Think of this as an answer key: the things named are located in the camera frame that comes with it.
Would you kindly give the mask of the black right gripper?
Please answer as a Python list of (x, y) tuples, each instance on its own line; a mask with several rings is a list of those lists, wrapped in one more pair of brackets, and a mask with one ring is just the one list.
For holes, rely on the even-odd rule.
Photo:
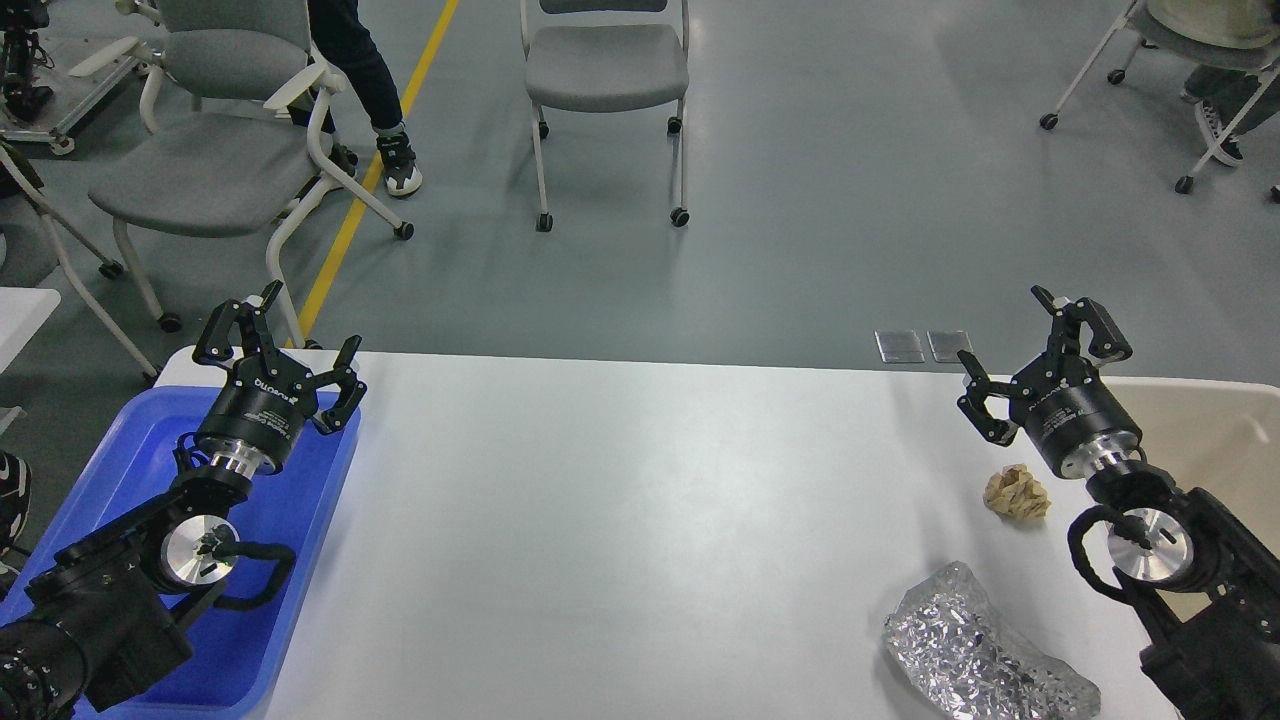
[[(1046, 350), (1014, 382), (993, 380), (973, 351), (959, 350), (968, 380), (957, 407), (987, 442), (1009, 447), (1021, 428), (1057, 478), (1085, 479), (1140, 451), (1140, 428), (1100, 377), (1134, 350), (1093, 299), (1055, 297), (1039, 284), (1030, 292), (1052, 318)], [(993, 416), (991, 398), (1010, 400), (1010, 418)]]

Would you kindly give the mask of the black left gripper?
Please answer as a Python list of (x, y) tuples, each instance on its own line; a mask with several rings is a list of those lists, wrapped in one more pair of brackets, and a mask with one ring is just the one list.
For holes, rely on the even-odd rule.
[[(308, 419), (319, 434), (335, 434), (347, 428), (367, 392), (353, 366), (364, 341), (360, 334), (348, 337), (332, 366), (317, 374), (293, 357), (280, 357), (266, 313), (283, 287), (282, 281), (271, 281), (259, 301), (228, 299), (216, 306), (192, 352), (193, 363), (228, 373), (195, 433), (195, 446), (207, 457), (253, 454), (255, 471), (268, 475), (284, 469)], [(233, 329), (239, 333), (238, 360), (233, 359)], [(329, 386), (338, 388), (338, 396), (329, 407), (320, 407), (317, 392)]]

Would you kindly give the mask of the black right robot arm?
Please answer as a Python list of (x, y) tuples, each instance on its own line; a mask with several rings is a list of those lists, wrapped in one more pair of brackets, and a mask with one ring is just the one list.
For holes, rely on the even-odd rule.
[(1275, 719), (1277, 557), (1207, 489), (1148, 461), (1100, 374), (1133, 354), (1107, 309), (1030, 291), (1051, 319), (1044, 350), (1009, 380), (959, 350), (957, 407), (987, 442), (1024, 432), (1057, 478), (1084, 482), (1093, 503), (1068, 529), (1071, 565), (1135, 612), (1140, 669), (1184, 719)]

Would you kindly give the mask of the wheeled robot base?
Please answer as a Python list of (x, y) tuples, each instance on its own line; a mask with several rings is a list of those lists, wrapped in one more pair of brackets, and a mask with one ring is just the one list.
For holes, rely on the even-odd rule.
[(3, 140), (76, 150), (73, 129), (127, 76), (147, 65), (105, 38), (46, 35), (47, 1), (3, 3)]

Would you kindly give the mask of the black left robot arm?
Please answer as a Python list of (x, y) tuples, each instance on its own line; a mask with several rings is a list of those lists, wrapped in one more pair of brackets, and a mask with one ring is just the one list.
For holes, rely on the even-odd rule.
[(193, 348), (227, 382), (196, 430), (175, 442), (170, 487), (60, 550), (29, 582), (32, 609), (3, 626), (3, 716), (69, 719), (142, 694), (195, 656), (188, 632), (209, 610), (250, 612), (280, 593), (298, 555), (230, 523), (253, 479), (280, 473), (312, 424), (343, 432), (366, 395), (353, 334), (315, 372), (274, 342), (282, 292), (215, 307)]

